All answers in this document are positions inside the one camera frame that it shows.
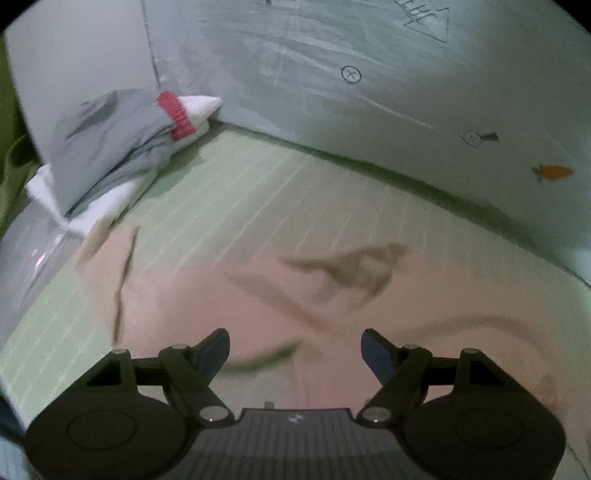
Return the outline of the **grey garment with red cuff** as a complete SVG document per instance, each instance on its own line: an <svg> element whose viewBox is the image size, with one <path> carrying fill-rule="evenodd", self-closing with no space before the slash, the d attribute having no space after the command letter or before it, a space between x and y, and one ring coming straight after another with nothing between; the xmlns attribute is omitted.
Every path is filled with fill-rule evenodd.
<svg viewBox="0 0 591 480"><path fill-rule="evenodd" d="M173 143L196 131L171 92L114 90L71 109L48 150L58 211L76 215L107 190L162 168Z"/></svg>

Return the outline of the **white folded cloth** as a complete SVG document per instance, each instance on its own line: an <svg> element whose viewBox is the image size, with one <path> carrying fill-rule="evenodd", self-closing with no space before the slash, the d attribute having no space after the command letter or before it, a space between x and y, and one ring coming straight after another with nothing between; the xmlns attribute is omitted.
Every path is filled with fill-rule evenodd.
<svg viewBox="0 0 591 480"><path fill-rule="evenodd" d="M34 176L25 188L29 198L40 204L50 216L65 230L85 237L94 224L100 220L114 220L131 206L150 186L158 174L169 164L172 156L184 148L197 142L209 130L209 119L221 107L221 98L212 96L178 96L188 112L190 121L197 131L173 143L170 159L158 170L138 175L121 183L92 200L78 214L64 216L60 214L53 191L53 175L48 162L48 153Z"/></svg>

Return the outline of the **pink cloth garment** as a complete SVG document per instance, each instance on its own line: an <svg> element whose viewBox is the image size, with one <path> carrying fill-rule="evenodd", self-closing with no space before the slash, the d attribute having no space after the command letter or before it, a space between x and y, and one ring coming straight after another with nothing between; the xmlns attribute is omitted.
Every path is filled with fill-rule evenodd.
<svg viewBox="0 0 591 480"><path fill-rule="evenodd" d="M129 265L135 236L130 224L100 222L76 262L116 348L148 357L224 328L232 368L286 356L277 404L360 409L378 385L360 353L366 329L438 356L472 347L556 414L572 451L590 460L590 378L559 341L545 295L436 269L400 244L140 272Z"/></svg>

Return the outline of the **olive green fabric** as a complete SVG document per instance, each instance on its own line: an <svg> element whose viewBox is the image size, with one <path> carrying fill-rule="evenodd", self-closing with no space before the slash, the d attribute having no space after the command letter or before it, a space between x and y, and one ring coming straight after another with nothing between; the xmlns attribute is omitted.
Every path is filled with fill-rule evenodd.
<svg viewBox="0 0 591 480"><path fill-rule="evenodd" d="M27 130L1 39L1 235L25 202L24 186L36 173L39 157Z"/></svg>

